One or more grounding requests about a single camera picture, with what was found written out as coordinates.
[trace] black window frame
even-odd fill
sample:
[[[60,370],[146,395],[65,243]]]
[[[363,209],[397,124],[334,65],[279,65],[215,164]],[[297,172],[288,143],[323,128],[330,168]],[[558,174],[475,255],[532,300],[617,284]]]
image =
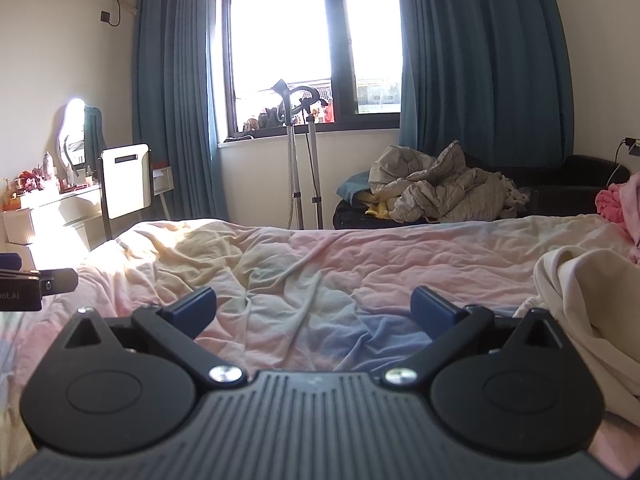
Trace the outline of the black window frame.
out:
[[[358,94],[351,50],[351,33],[348,27],[345,0],[324,0],[329,34],[331,60],[331,85],[334,102],[333,123],[316,124],[318,132],[348,130],[382,130],[400,127],[399,113],[358,113]],[[239,131],[236,118],[236,94],[233,81],[231,50],[231,0],[222,0],[223,72],[225,79],[226,126],[229,137],[276,137],[286,134],[284,126],[250,132]],[[296,133],[305,133],[306,124],[295,126]]]

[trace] dresser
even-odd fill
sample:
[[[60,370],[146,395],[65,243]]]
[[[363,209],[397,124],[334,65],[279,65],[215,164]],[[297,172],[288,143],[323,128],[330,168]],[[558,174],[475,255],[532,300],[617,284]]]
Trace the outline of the dresser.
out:
[[[100,186],[55,195],[37,206],[2,213],[6,251],[23,270],[76,268],[104,242]]]

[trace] red item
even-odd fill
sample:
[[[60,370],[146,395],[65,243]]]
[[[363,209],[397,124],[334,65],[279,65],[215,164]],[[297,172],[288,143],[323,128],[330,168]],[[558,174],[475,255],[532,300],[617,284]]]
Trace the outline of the red item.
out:
[[[327,106],[324,107],[324,122],[335,123],[333,101],[331,101]]]
[[[24,180],[25,191],[35,191],[36,189],[43,190],[44,183],[42,177],[39,174],[32,173],[31,171],[23,171],[18,179]]]
[[[79,189],[84,189],[86,187],[89,187],[88,184],[80,184],[79,186],[71,186],[71,187],[67,187],[66,189],[60,191],[60,194],[63,193],[70,193],[72,191],[78,191]]]

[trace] blue gripper pad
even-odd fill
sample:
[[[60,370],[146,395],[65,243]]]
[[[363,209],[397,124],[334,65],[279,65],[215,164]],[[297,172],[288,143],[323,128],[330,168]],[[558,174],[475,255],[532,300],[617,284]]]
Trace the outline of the blue gripper pad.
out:
[[[436,339],[468,316],[466,310],[436,296],[426,286],[414,290],[410,304],[414,321],[431,339]]]
[[[22,258],[16,253],[0,253],[0,269],[20,270]]]
[[[160,316],[183,334],[195,339],[216,317],[216,293],[206,286],[163,307]]]

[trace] black device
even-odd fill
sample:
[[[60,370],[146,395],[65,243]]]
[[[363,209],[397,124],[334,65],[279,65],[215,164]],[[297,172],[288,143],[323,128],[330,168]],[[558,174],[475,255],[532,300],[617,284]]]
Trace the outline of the black device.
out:
[[[42,298],[76,290],[78,274],[73,269],[20,270],[22,259],[15,253],[0,253],[0,312],[34,312],[42,309]]]
[[[210,288],[103,319],[80,308],[26,385],[12,480],[606,480],[602,394],[545,310],[501,319],[416,289],[433,339],[379,374],[245,371],[193,338]]]

